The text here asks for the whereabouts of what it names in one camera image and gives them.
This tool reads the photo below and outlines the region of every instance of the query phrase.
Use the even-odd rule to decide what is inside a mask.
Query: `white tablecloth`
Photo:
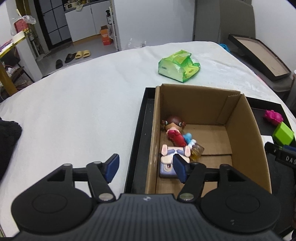
[[[110,184],[124,191],[129,158],[145,87],[183,84],[157,73],[158,62],[181,49],[200,62],[200,71],[185,84],[240,90],[246,96],[282,104],[250,69],[212,42],[170,43],[109,54],[62,69],[0,104],[0,116],[22,128],[0,186],[0,224],[9,236],[18,232],[11,216],[14,198],[62,165],[85,167],[120,155]],[[87,185],[77,184],[83,190]]]

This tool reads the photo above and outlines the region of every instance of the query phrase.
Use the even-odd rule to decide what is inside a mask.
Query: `door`
[[[81,11],[67,12],[65,15],[73,42],[96,35],[91,5],[83,7]]]
[[[99,34],[101,27],[107,25],[107,13],[109,10],[110,1],[98,2],[91,5],[91,11],[94,18],[94,25],[96,27],[96,33]]]
[[[34,0],[48,49],[71,41],[62,0]]]

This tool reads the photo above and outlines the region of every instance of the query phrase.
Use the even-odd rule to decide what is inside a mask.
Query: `lime green cube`
[[[273,132],[272,138],[281,146],[290,145],[294,139],[294,132],[284,122],[281,122]]]

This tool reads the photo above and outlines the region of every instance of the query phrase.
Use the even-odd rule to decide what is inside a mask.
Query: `purple toy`
[[[277,126],[280,124],[284,119],[280,113],[275,112],[274,110],[266,110],[264,118],[271,122],[273,125]]]

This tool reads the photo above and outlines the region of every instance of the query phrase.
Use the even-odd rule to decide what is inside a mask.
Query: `black slipper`
[[[60,67],[62,67],[63,66],[63,61],[61,61],[60,59],[58,59],[57,61],[56,61],[56,69],[59,69]]]
[[[66,57],[65,64],[71,62],[75,58],[76,53],[71,54],[69,53]]]

